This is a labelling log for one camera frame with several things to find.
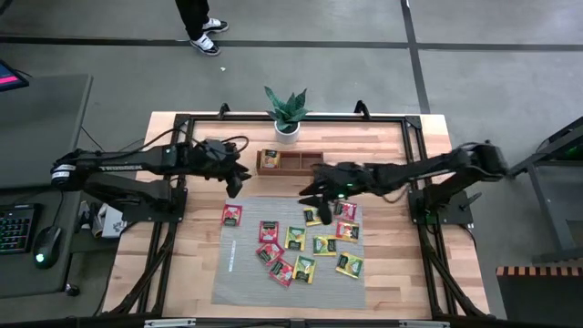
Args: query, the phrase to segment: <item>black pants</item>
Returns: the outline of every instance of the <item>black pants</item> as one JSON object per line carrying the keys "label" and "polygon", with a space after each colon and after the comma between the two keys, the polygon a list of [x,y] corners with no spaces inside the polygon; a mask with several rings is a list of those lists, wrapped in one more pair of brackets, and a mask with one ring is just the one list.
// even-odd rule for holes
{"label": "black pants", "polygon": [[180,17],[186,27],[190,40],[202,36],[202,25],[209,22],[209,3],[207,0],[176,0]]}

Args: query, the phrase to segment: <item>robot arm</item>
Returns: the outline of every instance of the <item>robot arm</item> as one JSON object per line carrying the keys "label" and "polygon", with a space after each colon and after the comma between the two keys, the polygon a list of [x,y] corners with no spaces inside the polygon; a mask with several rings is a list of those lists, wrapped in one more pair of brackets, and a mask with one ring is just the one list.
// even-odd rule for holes
{"label": "robot arm", "polygon": [[194,175],[227,182],[229,197],[236,197],[242,182],[251,175],[237,163],[236,144],[206,139],[192,145],[180,142],[128,152],[88,152],[77,149],[58,159],[51,169],[52,185],[63,191],[83,190],[124,210],[125,205],[145,205],[158,212],[172,212],[185,190],[177,190],[167,180],[136,181],[107,174],[146,170],[157,175]]}
{"label": "robot arm", "polygon": [[319,164],[314,167],[314,180],[300,192],[310,196],[301,204],[318,208],[322,222],[330,224],[332,214],[328,203],[370,192],[383,197],[418,179],[454,172],[455,175],[438,185],[424,189],[427,208],[448,201],[457,192],[477,181],[497,181],[506,173],[506,163],[500,149],[489,143],[468,143],[443,154],[411,164],[371,164],[360,166],[342,162],[336,166]]}

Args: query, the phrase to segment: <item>wooden table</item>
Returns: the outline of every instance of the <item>wooden table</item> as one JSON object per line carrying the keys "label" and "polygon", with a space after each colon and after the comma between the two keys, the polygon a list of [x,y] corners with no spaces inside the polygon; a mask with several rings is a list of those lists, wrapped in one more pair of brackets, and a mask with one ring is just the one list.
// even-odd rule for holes
{"label": "wooden table", "polygon": [[[152,113],[146,141],[172,127],[174,112]],[[424,140],[429,157],[451,150],[445,118],[422,115]],[[398,124],[366,122],[302,122],[299,141],[282,145],[274,141],[270,122],[197,122],[195,138],[227,138],[245,135],[249,147],[240,163],[255,173],[257,150],[319,150],[329,163],[338,161],[405,163],[404,143]],[[169,135],[158,144],[169,143]],[[159,179],[140,172],[138,179]],[[244,182],[241,197],[297,197],[309,177],[254,176]],[[220,215],[227,197],[224,182],[187,177],[189,198],[184,221],[179,225],[170,267],[164,316],[322,318],[322,319],[427,319],[430,318],[424,269],[416,227],[410,222],[406,198],[390,205],[374,195],[351,198],[363,207],[363,242],[367,310],[313,308],[269,308],[211,303],[213,281],[219,261]],[[389,194],[394,198],[400,191]],[[456,226],[444,226],[450,271],[459,285],[482,311],[487,302],[474,245]],[[144,270],[152,231],[151,223],[139,223],[125,233],[111,273],[104,311],[115,307]],[[155,277],[150,301],[158,284]],[[436,279],[442,309],[444,287]]]}

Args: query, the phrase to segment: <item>red tea packet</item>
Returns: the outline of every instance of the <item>red tea packet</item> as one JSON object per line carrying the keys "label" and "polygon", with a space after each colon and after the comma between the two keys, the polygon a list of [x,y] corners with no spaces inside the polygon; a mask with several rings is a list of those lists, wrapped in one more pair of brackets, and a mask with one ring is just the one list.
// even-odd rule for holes
{"label": "red tea packet", "polygon": [[255,251],[260,260],[267,266],[272,265],[284,252],[283,248],[277,243],[263,244]]}
{"label": "red tea packet", "polygon": [[338,222],[336,238],[342,241],[358,242],[358,223]]}
{"label": "red tea packet", "polygon": [[278,221],[261,221],[259,223],[259,242],[277,242],[280,223]]}
{"label": "red tea packet", "polygon": [[290,287],[292,276],[293,266],[282,259],[278,259],[270,269],[270,277],[285,287]]}
{"label": "red tea packet", "polygon": [[337,220],[347,220],[354,222],[356,215],[356,204],[348,201],[337,200],[334,204],[334,218]]}
{"label": "red tea packet", "polygon": [[222,209],[222,219],[220,221],[224,226],[237,227],[240,224],[240,216],[242,213],[243,207],[241,205],[225,204],[225,207]]}

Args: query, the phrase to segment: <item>screen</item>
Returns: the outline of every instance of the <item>screen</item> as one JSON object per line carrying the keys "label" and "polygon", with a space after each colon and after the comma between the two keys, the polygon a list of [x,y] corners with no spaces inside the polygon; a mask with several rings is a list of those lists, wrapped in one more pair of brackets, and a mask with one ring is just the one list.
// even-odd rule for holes
{"label": "screen", "polygon": [[0,61],[0,92],[26,86],[28,86],[28,83],[25,79],[18,76]]}

